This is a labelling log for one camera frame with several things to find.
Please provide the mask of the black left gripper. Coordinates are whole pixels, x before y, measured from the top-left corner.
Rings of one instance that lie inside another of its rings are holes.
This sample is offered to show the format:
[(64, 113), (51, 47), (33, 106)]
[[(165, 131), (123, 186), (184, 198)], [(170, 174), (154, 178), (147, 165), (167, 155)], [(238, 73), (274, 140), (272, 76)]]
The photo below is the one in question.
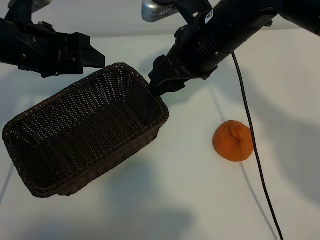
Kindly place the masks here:
[(20, 26), (19, 40), (23, 47), (18, 68), (41, 73), (42, 78), (81, 75), (83, 67), (105, 67), (105, 56), (92, 47), (91, 38), (82, 33), (60, 33), (46, 22), (31, 23)]

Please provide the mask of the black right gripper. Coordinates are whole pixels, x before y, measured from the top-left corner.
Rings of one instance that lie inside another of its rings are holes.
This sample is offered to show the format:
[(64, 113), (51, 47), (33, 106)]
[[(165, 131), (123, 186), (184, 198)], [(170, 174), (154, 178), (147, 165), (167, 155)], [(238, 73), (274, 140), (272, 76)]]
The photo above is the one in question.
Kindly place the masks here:
[(166, 56), (154, 60), (148, 74), (149, 90), (154, 97), (178, 92), (191, 79), (207, 79), (220, 62), (220, 51), (201, 29), (185, 25), (174, 37), (174, 46)]

